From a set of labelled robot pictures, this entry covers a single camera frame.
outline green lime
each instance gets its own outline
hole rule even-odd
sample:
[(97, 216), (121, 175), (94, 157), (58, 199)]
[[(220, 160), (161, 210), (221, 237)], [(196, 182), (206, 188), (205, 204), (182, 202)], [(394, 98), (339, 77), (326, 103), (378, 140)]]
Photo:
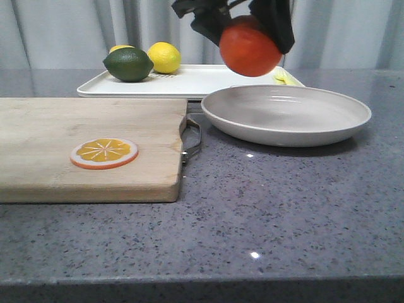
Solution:
[(140, 81), (153, 69), (147, 54), (133, 47), (114, 50), (102, 62), (112, 76), (125, 82)]

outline lemon slice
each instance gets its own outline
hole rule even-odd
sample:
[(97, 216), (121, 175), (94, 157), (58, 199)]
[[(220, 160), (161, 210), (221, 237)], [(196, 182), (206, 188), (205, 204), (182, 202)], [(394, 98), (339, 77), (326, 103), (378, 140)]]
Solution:
[(84, 142), (70, 154), (70, 161), (82, 169), (113, 169), (138, 156), (138, 147), (129, 140), (100, 138)]
[(292, 75), (290, 75), (284, 69), (276, 69), (273, 78), (276, 84), (302, 86), (300, 83), (297, 83), (293, 79)]

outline white curtain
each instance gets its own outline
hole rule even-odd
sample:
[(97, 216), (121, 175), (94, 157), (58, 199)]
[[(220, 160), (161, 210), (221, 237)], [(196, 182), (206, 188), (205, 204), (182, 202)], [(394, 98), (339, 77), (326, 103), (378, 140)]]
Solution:
[[(116, 44), (177, 46), (184, 64), (222, 64), (217, 47), (178, 19), (174, 0), (1, 0), (0, 68), (103, 68)], [(286, 68), (404, 69), (403, 0), (293, 0)], [(246, 1), (232, 16), (249, 12)]]

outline metal handle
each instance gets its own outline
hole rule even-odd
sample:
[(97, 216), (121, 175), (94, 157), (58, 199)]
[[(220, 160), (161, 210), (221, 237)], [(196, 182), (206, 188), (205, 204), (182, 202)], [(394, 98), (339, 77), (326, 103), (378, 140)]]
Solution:
[(186, 122), (185, 130), (189, 129), (189, 128), (195, 128), (198, 131), (198, 141), (197, 141), (197, 143), (195, 145), (193, 145), (193, 146), (191, 146), (189, 148), (186, 148), (182, 152), (182, 164), (183, 165), (187, 165), (188, 160), (190, 158), (192, 158), (193, 156), (195, 156), (195, 154), (197, 154), (201, 149), (201, 140), (202, 140), (201, 127), (199, 126), (198, 123), (196, 123), (189, 116), (187, 116), (187, 122)]

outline plastic fruit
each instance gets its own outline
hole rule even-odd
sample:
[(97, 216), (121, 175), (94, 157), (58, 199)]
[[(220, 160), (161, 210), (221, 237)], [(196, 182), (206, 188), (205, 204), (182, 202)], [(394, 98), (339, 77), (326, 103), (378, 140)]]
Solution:
[(111, 53), (113, 51), (116, 51), (117, 49), (123, 49), (125, 47), (133, 47), (134, 48), (134, 46), (132, 46), (132, 45), (120, 44), (120, 45), (115, 45), (115, 46), (111, 47), (111, 49), (109, 50), (109, 53)]
[(234, 18), (219, 43), (224, 63), (235, 73), (257, 77), (269, 73), (282, 53), (252, 15)]
[(112, 76), (125, 82), (140, 81), (153, 69), (153, 62), (147, 54), (134, 47), (116, 49), (102, 62)]
[(134, 160), (138, 147), (120, 138), (100, 138), (80, 144), (70, 154), (70, 161), (83, 169), (112, 169)]
[(162, 74), (171, 74), (181, 64), (181, 54), (176, 47), (167, 42), (154, 43), (147, 51), (153, 61), (154, 70)]

